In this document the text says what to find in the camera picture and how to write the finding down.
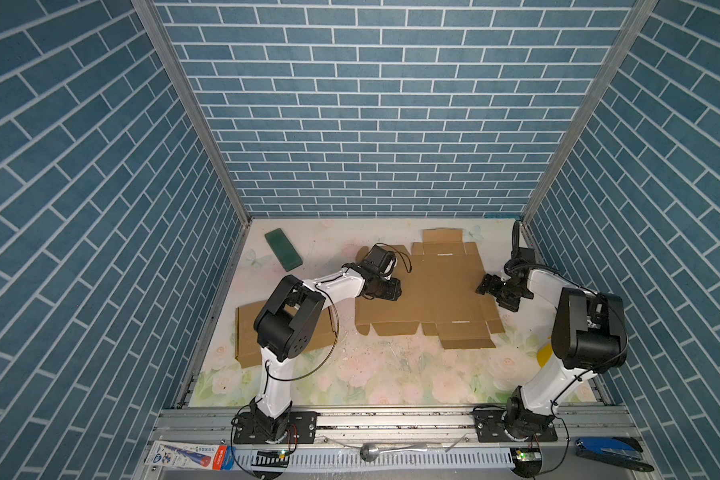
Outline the cardboard box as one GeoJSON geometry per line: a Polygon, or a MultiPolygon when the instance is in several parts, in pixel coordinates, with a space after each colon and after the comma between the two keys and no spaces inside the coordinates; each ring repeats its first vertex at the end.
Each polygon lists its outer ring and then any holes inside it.
{"type": "Polygon", "coordinates": [[[409,248],[396,245],[412,269],[397,266],[402,294],[395,301],[358,298],[355,327],[362,335],[412,335],[439,338],[445,349],[495,346],[492,336],[504,331],[496,301],[476,292],[485,270],[477,244],[463,231],[428,229],[409,248]]]}
{"type": "Polygon", "coordinates": [[[238,307],[236,359],[242,368],[262,365],[262,351],[275,360],[295,359],[305,350],[332,346],[337,333],[325,299],[310,294],[289,306],[283,295],[238,307]]]}

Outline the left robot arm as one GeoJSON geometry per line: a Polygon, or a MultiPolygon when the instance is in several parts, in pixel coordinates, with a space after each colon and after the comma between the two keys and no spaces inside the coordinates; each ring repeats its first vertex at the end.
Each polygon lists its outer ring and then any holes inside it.
{"type": "Polygon", "coordinates": [[[292,430],[291,384],[307,376],[294,374],[295,359],[306,349],[323,311],[329,314],[334,337],[339,337],[337,304],[358,297],[396,301],[401,282],[393,276],[397,261],[410,272],[405,254],[386,244],[375,244],[358,262],[316,279],[285,276],[254,321],[262,359],[259,391],[249,404],[253,432],[274,443],[292,430]]]}

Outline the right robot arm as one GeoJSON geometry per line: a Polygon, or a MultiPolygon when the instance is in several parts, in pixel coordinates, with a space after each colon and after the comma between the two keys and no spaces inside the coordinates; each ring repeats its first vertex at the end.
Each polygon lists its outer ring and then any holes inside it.
{"type": "Polygon", "coordinates": [[[535,261],[520,245],[521,223],[512,228],[512,249],[504,275],[487,274],[476,289],[513,313],[523,302],[551,319],[552,354],[541,370],[509,397],[501,420],[505,434],[526,441],[552,432],[559,405],[581,383],[623,365],[628,335],[621,297],[594,291],[535,261]]]}

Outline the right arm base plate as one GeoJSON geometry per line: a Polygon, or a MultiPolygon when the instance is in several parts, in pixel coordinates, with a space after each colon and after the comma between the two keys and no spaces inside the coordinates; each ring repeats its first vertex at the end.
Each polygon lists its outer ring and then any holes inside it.
{"type": "Polygon", "coordinates": [[[475,408],[471,412],[477,439],[480,443],[556,442],[558,435],[554,417],[532,412],[510,412],[505,409],[475,408]]]}

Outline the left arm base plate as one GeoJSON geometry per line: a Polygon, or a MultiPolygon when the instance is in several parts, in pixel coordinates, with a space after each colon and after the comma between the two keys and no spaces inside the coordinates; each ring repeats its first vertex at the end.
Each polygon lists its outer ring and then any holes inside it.
{"type": "Polygon", "coordinates": [[[236,445],[313,444],[318,413],[315,411],[285,411],[270,418],[256,410],[240,413],[234,426],[232,442],[236,445]]]}

